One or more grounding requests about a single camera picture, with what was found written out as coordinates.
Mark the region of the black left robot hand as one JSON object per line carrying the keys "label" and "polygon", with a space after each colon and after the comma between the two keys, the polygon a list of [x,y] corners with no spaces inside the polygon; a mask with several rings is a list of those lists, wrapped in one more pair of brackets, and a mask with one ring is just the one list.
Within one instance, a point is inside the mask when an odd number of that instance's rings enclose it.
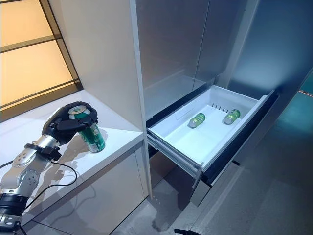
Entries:
{"label": "black left robot hand", "polygon": [[[69,110],[83,105],[90,111],[86,117],[69,118]],[[77,132],[81,132],[98,123],[97,111],[88,103],[76,101],[57,110],[44,124],[42,135],[49,135],[59,142],[59,145],[68,143]]]}

